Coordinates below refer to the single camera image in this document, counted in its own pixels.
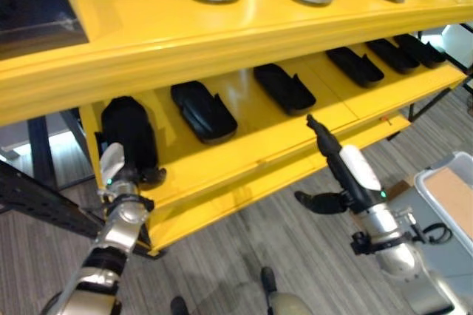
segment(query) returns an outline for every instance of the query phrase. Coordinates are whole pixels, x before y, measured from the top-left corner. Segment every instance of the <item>white plastic bin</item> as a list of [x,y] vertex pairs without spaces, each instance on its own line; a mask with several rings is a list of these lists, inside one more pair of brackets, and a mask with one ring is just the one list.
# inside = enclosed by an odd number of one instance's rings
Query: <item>white plastic bin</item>
[[[416,245],[421,248],[427,267],[444,276],[458,296],[473,302],[473,241],[436,201],[424,183],[428,177],[438,173],[444,167],[448,167],[470,188],[473,188],[473,157],[465,152],[455,152],[453,156],[436,163],[431,169],[417,174],[415,186],[391,200],[389,206],[393,210],[411,206],[421,228],[426,228],[433,223],[445,223],[452,230],[453,237],[447,243],[442,245],[416,243]],[[455,197],[455,191],[452,191],[452,197]],[[404,228],[406,231],[409,230],[407,225],[404,225]]]

